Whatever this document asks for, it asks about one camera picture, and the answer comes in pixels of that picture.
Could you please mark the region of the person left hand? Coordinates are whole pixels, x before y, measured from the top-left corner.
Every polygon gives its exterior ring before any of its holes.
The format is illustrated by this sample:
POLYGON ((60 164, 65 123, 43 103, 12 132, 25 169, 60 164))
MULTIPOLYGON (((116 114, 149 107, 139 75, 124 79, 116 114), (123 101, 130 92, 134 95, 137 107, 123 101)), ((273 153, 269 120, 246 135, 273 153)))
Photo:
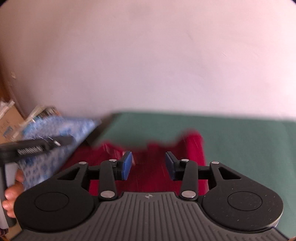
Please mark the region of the person left hand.
POLYGON ((22 170, 18 169, 16 172, 16 180, 14 185, 9 187, 5 192, 5 199, 2 202, 2 207, 10 218, 15 218, 14 204, 17 197, 24 191, 23 186, 24 175, 22 170))

